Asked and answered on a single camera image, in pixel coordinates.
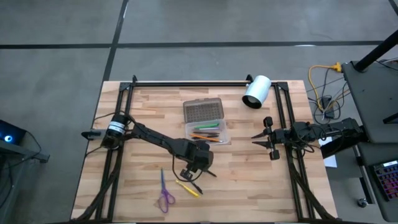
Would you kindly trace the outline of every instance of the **orange pencil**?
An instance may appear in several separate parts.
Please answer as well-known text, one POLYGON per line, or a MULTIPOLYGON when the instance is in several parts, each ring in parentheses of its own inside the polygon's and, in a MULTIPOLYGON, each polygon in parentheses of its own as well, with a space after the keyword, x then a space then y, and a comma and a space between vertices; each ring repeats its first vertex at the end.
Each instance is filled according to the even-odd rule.
POLYGON ((220 142, 220 140, 215 139, 215 138, 208 138, 208 137, 200 136, 200 135, 197 135, 197 134, 189 134, 189 135, 191 135, 192 137, 197 137, 197 138, 201 138, 201 139, 206 139, 206 140, 209 140, 209 141, 220 142))

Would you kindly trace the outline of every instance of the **rgb keyboard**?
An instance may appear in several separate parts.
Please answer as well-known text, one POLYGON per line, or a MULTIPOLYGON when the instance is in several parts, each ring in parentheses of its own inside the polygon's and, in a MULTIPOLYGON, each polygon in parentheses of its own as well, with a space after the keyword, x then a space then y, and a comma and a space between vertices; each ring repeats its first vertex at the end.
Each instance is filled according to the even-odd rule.
POLYGON ((386 200, 398 199, 398 161, 386 162, 373 166, 379 180, 379 188, 386 200))

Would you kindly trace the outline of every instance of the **gray concrete floor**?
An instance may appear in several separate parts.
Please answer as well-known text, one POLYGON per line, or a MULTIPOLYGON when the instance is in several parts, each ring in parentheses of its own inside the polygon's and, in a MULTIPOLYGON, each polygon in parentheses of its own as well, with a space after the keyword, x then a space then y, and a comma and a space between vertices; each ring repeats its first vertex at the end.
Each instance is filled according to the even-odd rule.
MULTIPOLYGON (((0 45, 110 44, 122 0, 0 0, 0 45)), ((398 28, 388 0, 130 0, 120 43, 383 40, 398 28)), ((305 80, 311 65, 358 60, 373 45, 118 49, 110 80, 240 80, 247 74, 305 80)), ((398 48, 385 58, 396 57, 398 48)), ((10 223, 68 220, 109 49, 0 50, 0 119, 30 130, 51 154, 31 164, 10 223)), ((325 70, 313 71, 316 85, 325 70)), ((330 72, 328 81, 341 74, 330 72)), ((336 93, 344 81, 328 85, 336 93)), ((341 118, 359 119, 346 98, 341 118)), ((359 180, 338 155, 328 170, 338 215, 382 223, 376 205, 358 208, 359 180)))

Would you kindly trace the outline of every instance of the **butcher block tabletop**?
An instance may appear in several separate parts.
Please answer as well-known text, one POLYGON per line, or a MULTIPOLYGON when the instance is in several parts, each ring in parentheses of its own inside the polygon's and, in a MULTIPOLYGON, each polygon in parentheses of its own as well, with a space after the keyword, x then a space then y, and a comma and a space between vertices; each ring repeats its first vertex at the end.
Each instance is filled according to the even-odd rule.
MULTIPOLYGON (((287 82, 296 121, 312 122, 303 81, 287 82)), ((120 82, 104 82, 96 117, 115 110, 119 84, 120 82)), ((185 138, 184 101, 221 98, 231 142, 228 145, 210 147, 214 152, 214 161, 210 170, 217 177, 203 173, 195 181, 203 190, 203 195, 195 198, 175 183, 172 156, 167 150, 139 139, 127 141, 121 164, 114 222, 297 221, 284 146, 277 145, 280 159, 271 161, 269 150, 251 143, 251 137, 264 129, 262 120, 266 116, 272 117, 273 129, 280 128, 275 92, 271 87, 262 108, 255 110, 248 108, 241 101, 245 91, 245 87, 134 88, 130 114, 137 122, 171 138, 185 138), (159 209, 157 203, 161 191, 162 167, 166 188, 176 199, 176 203, 170 205, 166 214, 159 209)), ((290 126, 285 97, 283 92, 281 94, 287 126, 290 126)), ((95 120, 93 128, 106 129, 111 117, 95 120)), ((100 143, 100 140, 91 141, 87 151, 97 148, 100 143)), ((99 149, 86 157, 72 218, 80 216, 98 193, 105 158, 105 149, 99 149)), ((178 159, 175 161, 175 170, 179 174, 186 163, 178 159)), ((304 161, 310 189, 326 210, 336 216, 320 150, 312 154, 306 153, 304 161)), ((186 183, 186 186, 195 190, 189 183, 186 183)), ((108 211, 109 195, 110 190, 105 198, 103 214, 108 211)), ((302 192, 300 198, 303 213, 307 217, 302 192)))

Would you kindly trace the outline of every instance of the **scissors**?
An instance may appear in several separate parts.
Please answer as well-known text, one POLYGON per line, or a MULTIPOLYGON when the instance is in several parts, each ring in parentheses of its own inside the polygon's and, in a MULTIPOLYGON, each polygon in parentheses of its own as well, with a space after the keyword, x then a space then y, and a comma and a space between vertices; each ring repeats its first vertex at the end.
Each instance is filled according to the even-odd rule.
POLYGON ((159 208, 163 213, 169 211, 169 205, 175 203, 175 197, 171 195, 166 189, 166 182, 164 181, 163 168, 160 170, 160 177, 162 180, 162 191, 160 192, 160 197, 158 199, 159 208))

